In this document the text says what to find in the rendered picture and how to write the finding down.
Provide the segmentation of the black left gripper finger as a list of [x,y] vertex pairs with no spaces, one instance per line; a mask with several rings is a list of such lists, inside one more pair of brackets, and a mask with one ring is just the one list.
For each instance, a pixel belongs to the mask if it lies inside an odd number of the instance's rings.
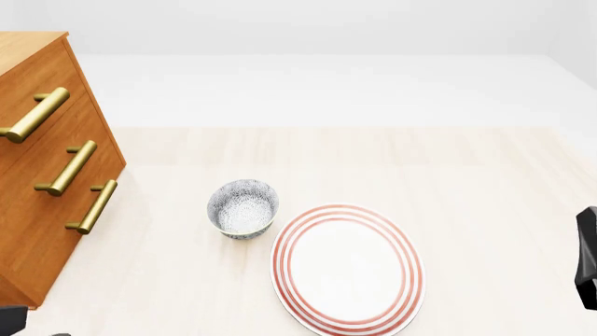
[[25,329],[27,315],[27,306],[0,307],[0,336],[11,336]]

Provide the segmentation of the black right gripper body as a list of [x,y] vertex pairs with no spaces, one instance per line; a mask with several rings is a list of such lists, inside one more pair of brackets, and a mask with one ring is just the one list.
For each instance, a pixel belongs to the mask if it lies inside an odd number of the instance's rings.
[[597,310],[597,279],[577,283],[576,290],[586,310]]

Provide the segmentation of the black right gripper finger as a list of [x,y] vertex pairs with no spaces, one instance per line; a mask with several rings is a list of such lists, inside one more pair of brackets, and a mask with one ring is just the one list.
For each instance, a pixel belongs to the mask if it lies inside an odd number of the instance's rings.
[[597,279],[597,206],[589,206],[576,215],[579,240],[575,282]]

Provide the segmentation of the grey patterned bowl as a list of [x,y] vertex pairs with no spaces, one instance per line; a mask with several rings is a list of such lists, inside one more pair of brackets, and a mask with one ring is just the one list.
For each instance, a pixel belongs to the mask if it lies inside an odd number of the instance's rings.
[[239,179],[217,189],[207,204],[207,216],[226,237],[250,240],[271,226],[279,197],[269,184],[255,179]]

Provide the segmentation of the wooden cabinet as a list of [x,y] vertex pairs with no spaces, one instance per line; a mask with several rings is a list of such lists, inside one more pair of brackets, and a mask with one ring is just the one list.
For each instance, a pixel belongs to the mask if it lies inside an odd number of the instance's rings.
[[126,165],[65,32],[0,32],[0,305],[40,307]]

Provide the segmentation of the white plate with red rings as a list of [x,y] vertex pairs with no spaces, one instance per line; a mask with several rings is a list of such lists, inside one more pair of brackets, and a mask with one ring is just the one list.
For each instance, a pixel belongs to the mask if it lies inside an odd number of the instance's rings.
[[330,203],[298,215],[271,247],[272,287],[318,336],[397,336],[419,313],[423,260],[388,217]]

